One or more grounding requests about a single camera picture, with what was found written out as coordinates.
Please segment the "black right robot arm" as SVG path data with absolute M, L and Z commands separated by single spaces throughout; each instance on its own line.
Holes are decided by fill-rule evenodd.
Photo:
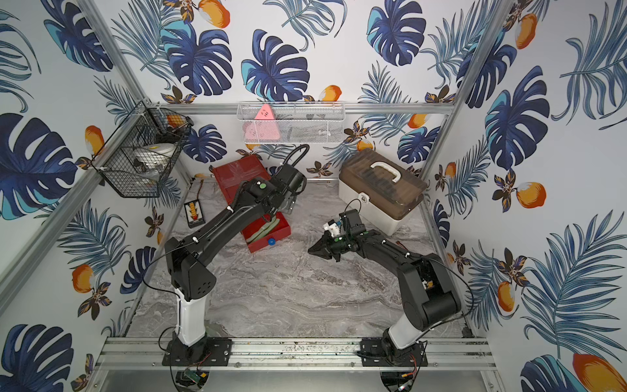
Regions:
M 379 230 L 369 230 L 355 209 L 326 223 L 322 237 L 308 253 L 336 262 L 344 254 L 354 253 L 398 279 L 403 315 L 384 333 L 384 339 L 397 350 L 413 346 L 428 330 L 461 311 L 455 285 L 437 255 L 410 252 Z

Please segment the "red drawer cabinet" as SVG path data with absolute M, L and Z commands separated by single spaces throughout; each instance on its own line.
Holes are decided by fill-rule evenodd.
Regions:
M 270 216 L 267 213 L 264 216 L 261 215 L 263 210 L 256 197 L 261 189 L 257 183 L 259 181 L 268 182 L 270 176 L 259 158 L 255 156 L 241 158 L 238 161 L 213 168 L 212 174 L 230 207 L 240 215 L 240 218 L 235 222 L 237 227 L 243 229 L 241 234 L 245 241 L 257 232 L 264 223 L 271 221 L 274 217 L 280 220 L 280 223 L 266 237 L 255 243 L 247 243 L 246 241 L 251 253 L 274 246 L 292 234 L 292 228 L 282 212 L 278 212 L 275 216 Z

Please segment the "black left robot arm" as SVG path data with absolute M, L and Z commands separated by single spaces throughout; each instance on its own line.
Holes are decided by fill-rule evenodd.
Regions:
M 233 202 L 199 230 L 166 242 L 168 273 L 180 307 L 176 333 L 180 343 L 191 347 L 206 337 L 205 302 L 217 281 L 207 267 L 215 256 L 255 220 L 292 207 L 306 183 L 302 172 L 284 164 L 269 180 L 244 181 Z

